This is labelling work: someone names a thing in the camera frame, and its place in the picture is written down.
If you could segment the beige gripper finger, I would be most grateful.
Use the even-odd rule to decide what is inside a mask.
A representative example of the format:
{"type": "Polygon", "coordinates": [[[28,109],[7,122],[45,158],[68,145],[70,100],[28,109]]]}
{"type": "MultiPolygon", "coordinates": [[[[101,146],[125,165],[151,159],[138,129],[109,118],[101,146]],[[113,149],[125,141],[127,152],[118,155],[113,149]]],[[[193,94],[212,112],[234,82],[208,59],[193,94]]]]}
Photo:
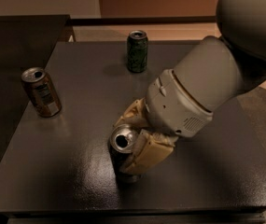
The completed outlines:
{"type": "Polygon", "coordinates": [[[119,170],[126,175],[144,174],[174,151],[177,140],[177,136],[142,130],[133,146],[133,152],[119,170]]]}
{"type": "Polygon", "coordinates": [[[137,99],[132,102],[119,119],[114,123],[113,127],[116,128],[120,125],[132,125],[136,128],[146,128],[149,126],[146,117],[145,99],[137,99]]]}

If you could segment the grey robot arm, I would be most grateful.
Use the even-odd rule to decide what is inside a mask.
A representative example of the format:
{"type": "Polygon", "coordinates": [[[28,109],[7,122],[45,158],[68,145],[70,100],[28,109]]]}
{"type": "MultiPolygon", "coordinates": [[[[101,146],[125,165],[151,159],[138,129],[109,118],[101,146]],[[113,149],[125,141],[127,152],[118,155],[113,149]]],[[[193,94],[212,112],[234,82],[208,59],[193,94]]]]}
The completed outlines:
{"type": "Polygon", "coordinates": [[[115,124],[136,130],[119,172],[141,175],[192,137],[221,105],[266,81],[266,0],[218,0],[220,37],[208,36],[164,70],[115,124]]]}

